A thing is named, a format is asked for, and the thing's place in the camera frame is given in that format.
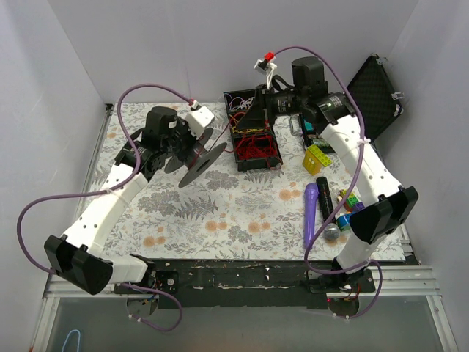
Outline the grey perforated cable spool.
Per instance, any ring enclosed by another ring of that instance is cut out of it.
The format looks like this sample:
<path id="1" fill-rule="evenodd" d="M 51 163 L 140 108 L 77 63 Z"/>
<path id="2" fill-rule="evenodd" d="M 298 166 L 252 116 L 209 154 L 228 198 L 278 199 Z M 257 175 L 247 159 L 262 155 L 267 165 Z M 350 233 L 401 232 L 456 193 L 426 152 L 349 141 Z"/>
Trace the grey perforated cable spool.
<path id="1" fill-rule="evenodd" d="M 179 182 L 179 188 L 186 187 L 202 175 L 225 150 L 226 142 L 220 143 L 210 150 L 205 149 L 204 146 L 209 141 L 212 134 L 213 129 L 207 128 L 195 144 L 187 150 L 183 159 L 180 159 L 175 155 L 166 163 L 164 168 L 164 172 L 166 174 L 175 172 L 182 166 L 185 166 L 188 169 L 184 177 Z"/>

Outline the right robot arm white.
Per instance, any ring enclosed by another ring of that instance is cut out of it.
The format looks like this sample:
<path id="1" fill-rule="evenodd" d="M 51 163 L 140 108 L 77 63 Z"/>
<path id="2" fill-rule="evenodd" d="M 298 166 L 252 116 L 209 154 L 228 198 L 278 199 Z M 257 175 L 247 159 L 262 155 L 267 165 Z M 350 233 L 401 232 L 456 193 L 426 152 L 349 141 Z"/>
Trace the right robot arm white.
<path id="1" fill-rule="evenodd" d="M 333 260 L 333 286 L 348 291 L 358 283 L 357 272 L 371 262 L 371 256 L 385 236 L 405 222 L 418 200 L 414 187 L 405 188 L 387 170 L 370 145 L 358 104 L 344 82 L 341 93 L 330 94 L 324 69 L 328 63 L 318 54 L 292 62 L 294 84 L 285 90 L 273 86 L 276 74 L 274 53 L 258 59 L 255 70 L 263 73 L 265 84 L 256 88 L 256 97 L 247 117 L 264 114 L 273 125 L 277 116 L 299 113 L 333 148 L 341 162 L 353 173 L 349 189 L 358 189 L 364 208 L 350 218 L 352 233 Z"/>

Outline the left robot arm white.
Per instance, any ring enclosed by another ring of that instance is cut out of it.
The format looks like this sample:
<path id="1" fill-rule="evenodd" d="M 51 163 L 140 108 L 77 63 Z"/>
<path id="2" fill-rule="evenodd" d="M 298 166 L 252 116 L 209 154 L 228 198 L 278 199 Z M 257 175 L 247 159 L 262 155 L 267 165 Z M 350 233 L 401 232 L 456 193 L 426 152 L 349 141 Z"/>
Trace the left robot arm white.
<path id="1" fill-rule="evenodd" d="M 114 159 L 102 193 L 61 236 L 46 240 L 45 253 L 55 273 L 91 295 L 121 282 L 130 282 L 140 293 L 150 292 L 156 276 L 148 270 L 147 260 L 136 255 L 104 259 L 104 244 L 126 208 L 167 160 L 194 165 L 194 152 L 202 150 L 199 140 L 213 120 L 205 106 L 185 117 L 165 106 L 153 107 L 145 126 L 130 135 Z"/>

